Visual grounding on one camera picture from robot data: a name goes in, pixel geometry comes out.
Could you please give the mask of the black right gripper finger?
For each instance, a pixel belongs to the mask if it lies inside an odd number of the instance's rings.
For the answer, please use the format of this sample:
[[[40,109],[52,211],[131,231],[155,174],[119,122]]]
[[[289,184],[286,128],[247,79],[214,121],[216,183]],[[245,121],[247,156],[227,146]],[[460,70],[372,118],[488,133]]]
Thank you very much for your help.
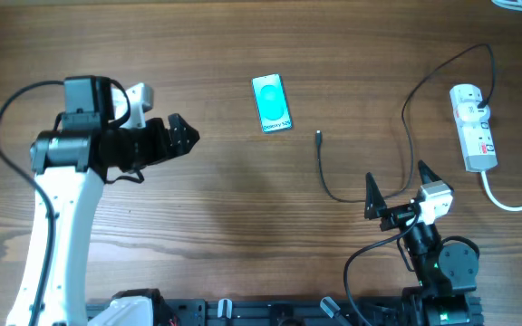
[[[441,178],[423,160],[418,161],[418,170],[422,184],[441,181]]]
[[[368,220],[381,218],[384,210],[387,208],[386,202],[371,172],[365,175],[365,181],[366,197],[364,202],[364,217]]]

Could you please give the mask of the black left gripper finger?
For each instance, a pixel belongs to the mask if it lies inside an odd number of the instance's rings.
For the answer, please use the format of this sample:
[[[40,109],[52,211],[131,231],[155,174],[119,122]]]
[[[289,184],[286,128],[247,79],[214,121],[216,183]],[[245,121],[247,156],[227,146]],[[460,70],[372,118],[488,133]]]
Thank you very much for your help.
[[[171,135],[187,136],[193,133],[193,128],[178,113],[170,114],[168,121]]]
[[[200,139],[195,129],[173,129],[170,136],[172,151],[176,157],[188,154]]]

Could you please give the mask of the cyan screen smartphone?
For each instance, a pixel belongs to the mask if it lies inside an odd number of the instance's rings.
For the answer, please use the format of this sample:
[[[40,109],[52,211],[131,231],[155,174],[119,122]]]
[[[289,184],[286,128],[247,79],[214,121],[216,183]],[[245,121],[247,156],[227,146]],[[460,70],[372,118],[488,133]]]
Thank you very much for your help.
[[[255,77],[251,84],[262,131],[274,133],[291,129],[293,121],[281,76],[270,74]]]

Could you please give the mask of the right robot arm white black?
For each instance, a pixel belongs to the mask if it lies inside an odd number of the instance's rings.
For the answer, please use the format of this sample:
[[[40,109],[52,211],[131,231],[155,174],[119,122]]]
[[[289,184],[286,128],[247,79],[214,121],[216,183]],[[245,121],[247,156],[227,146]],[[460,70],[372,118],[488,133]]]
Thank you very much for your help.
[[[389,207],[371,173],[365,177],[364,217],[379,219],[380,229],[397,229],[402,259],[419,284],[396,297],[362,297],[357,306],[363,325],[482,325],[477,289],[479,247],[459,235],[443,237],[436,221],[453,202],[454,189],[423,161],[421,186],[410,203]]]

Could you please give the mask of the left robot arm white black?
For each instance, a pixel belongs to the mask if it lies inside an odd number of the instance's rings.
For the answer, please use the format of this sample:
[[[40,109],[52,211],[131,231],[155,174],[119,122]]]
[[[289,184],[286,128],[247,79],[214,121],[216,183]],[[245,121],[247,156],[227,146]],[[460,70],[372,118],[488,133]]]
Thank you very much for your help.
[[[119,292],[109,308],[90,317],[85,274],[92,221],[110,168],[140,184],[141,171],[188,154],[198,131],[178,113],[146,119],[153,90],[124,89],[102,76],[68,77],[65,109],[30,147],[31,172],[3,161],[35,191],[34,224],[20,290],[9,325],[171,325],[176,315],[158,290]]]

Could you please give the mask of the white charger plug adapter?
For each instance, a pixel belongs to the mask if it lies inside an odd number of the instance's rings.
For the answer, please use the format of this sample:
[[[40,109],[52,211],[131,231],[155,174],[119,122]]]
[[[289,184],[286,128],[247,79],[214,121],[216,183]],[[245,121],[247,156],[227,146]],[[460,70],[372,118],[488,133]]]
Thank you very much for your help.
[[[489,120],[490,109],[488,106],[479,108],[477,102],[462,102],[453,107],[454,119],[457,123],[471,124]]]

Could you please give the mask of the white power strip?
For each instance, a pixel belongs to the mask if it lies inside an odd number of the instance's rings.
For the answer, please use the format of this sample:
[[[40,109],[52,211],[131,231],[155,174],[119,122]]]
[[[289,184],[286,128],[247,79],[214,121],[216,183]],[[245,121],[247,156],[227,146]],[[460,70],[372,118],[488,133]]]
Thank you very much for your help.
[[[462,102],[477,102],[479,108],[483,104],[481,90],[472,84],[459,84],[450,91],[452,109]],[[465,169],[468,172],[480,173],[494,168],[498,164],[494,141],[488,120],[480,123],[463,124],[455,121]]]

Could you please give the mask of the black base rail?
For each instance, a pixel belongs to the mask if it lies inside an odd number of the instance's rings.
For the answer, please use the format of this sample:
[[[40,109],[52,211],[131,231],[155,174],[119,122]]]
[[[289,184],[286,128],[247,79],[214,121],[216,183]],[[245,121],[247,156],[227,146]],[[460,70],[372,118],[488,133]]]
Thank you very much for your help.
[[[479,298],[418,300],[401,297],[366,297],[356,303],[336,303],[326,312],[319,301],[168,300],[175,314],[171,325],[483,325]]]

